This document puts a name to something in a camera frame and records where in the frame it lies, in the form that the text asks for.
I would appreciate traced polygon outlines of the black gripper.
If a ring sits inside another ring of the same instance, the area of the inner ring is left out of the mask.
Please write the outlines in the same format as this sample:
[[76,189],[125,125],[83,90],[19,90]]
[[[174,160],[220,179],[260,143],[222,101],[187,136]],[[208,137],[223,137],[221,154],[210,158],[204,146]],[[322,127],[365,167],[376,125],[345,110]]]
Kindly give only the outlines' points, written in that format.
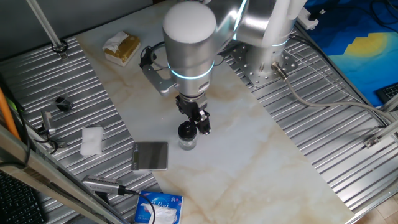
[[202,134],[211,133],[210,114],[205,111],[207,97],[204,93],[197,96],[186,96],[180,93],[176,97],[176,105],[181,114],[187,115],[190,122],[197,126]]

